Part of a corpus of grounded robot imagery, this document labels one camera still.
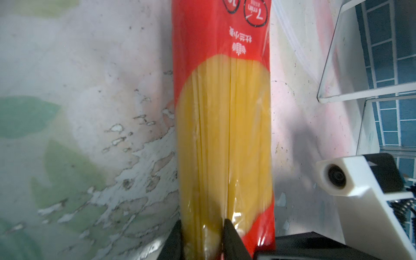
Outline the red spaghetti bag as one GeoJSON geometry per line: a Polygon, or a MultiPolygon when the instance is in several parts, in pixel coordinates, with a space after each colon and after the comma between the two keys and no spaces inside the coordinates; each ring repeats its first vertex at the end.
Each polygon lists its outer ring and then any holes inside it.
{"type": "Polygon", "coordinates": [[[250,256],[274,249],[270,1],[173,1],[184,257],[224,258],[226,220],[250,256]]]}

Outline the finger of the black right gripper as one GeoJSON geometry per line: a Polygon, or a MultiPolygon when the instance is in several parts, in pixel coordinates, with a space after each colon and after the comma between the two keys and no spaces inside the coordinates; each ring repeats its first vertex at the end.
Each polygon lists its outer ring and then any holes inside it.
{"type": "Polygon", "coordinates": [[[275,250],[258,251],[256,260],[374,260],[374,256],[315,232],[275,238],[275,250]]]}

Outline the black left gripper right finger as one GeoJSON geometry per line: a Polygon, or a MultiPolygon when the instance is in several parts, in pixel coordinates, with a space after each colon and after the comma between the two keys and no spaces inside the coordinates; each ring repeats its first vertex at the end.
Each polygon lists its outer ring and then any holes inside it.
{"type": "Polygon", "coordinates": [[[225,219],[222,235],[225,260],[252,260],[231,220],[225,219]]]}

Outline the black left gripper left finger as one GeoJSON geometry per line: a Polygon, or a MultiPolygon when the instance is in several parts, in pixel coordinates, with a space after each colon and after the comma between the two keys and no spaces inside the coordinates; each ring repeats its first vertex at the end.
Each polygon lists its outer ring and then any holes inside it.
{"type": "Polygon", "coordinates": [[[157,260],[183,260],[182,222],[176,221],[157,260]]]}

